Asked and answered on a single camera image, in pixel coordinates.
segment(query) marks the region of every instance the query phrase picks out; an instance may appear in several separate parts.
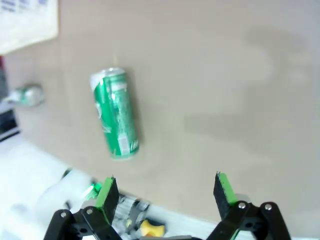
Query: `white surface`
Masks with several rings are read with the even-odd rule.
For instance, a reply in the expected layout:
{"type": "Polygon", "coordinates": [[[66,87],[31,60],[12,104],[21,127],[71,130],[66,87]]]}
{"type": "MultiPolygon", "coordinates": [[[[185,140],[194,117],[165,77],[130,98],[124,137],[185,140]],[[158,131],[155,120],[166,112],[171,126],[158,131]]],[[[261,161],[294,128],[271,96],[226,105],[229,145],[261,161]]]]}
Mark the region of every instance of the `white surface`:
{"type": "Polygon", "coordinates": [[[21,134],[0,143],[0,239],[4,225],[14,217],[10,208],[24,205],[32,209],[39,196],[60,180],[66,168],[65,163],[26,142],[21,134]]]}
{"type": "Polygon", "coordinates": [[[56,37],[58,1],[1,1],[0,32],[0,55],[56,37]]]}

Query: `beige wall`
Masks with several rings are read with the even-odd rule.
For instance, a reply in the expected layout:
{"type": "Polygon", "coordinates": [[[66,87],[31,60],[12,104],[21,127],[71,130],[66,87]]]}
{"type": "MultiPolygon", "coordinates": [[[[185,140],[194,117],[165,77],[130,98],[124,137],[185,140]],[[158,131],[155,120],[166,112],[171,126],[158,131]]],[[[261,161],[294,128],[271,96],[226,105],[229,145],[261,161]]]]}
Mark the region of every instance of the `beige wall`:
{"type": "Polygon", "coordinates": [[[46,91],[17,110],[44,150],[211,221],[223,171],[254,204],[278,203],[293,235],[320,236],[320,1],[61,1],[59,38],[5,60],[12,88],[46,91]],[[141,139],[131,162],[108,157],[89,86],[110,66],[128,71],[141,139]]]}

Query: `white object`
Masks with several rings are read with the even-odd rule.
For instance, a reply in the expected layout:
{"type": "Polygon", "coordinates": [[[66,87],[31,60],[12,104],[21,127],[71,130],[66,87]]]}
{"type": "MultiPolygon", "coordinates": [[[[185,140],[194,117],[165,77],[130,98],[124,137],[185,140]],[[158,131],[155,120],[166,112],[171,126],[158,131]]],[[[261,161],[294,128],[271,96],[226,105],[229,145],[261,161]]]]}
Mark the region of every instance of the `white object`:
{"type": "Polygon", "coordinates": [[[46,229],[38,224],[32,211],[23,204],[13,205],[5,215],[4,228],[16,239],[43,239],[46,229]]]}
{"type": "Polygon", "coordinates": [[[9,103],[34,107],[45,100],[45,94],[40,86],[32,85],[14,89],[3,100],[9,103]]]}
{"type": "Polygon", "coordinates": [[[0,55],[57,35],[57,0],[0,1],[0,55]]]}
{"type": "Polygon", "coordinates": [[[91,184],[89,175],[73,169],[39,197],[34,208],[37,222],[47,228],[55,211],[66,208],[66,201],[70,203],[72,213],[79,211],[84,202],[83,193],[91,184]]]}

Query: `green gripper pad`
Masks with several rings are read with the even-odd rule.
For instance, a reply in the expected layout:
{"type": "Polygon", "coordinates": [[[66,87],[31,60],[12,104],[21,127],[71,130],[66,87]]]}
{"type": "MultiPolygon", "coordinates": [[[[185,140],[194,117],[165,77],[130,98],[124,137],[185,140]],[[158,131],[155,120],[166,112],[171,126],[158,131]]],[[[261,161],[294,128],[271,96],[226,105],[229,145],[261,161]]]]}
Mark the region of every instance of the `green gripper pad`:
{"type": "Polygon", "coordinates": [[[104,215],[108,224],[112,224],[119,201],[119,191],[114,177],[107,177],[96,198],[95,207],[104,215]]]}
{"type": "Polygon", "coordinates": [[[238,201],[225,173],[216,173],[213,195],[220,217],[223,220],[228,214],[230,208],[238,201]]]}

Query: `screw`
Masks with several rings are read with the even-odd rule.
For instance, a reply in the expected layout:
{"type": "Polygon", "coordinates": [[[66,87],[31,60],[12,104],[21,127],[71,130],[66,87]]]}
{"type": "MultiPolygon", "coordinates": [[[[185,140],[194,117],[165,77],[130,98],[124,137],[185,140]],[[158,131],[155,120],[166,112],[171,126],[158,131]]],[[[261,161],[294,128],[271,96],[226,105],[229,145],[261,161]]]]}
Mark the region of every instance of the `screw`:
{"type": "Polygon", "coordinates": [[[268,210],[268,211],[270,211],[271,209],[272,209],[272,206],[271,206],[271,204],[266,204],[265,206],[264,206],[264,208],[265,208],[265,210],[268,210]]]}
{"type": "Polygon", "coordinates": [[[86,211],[86,213],[88,214],[88,215],[90,215],[90,214],[92,214],[92,209],[91,208],[89,208],[87,211],[86,211]]]}
{"type": "Polygon", "coordinates": [[[238,207],[239,207],[240,209],[245,209],[245,208],[246,208],[246,204],[245,204],[244,202],[240,202],[239,205],[238,205],[238,207]]]}

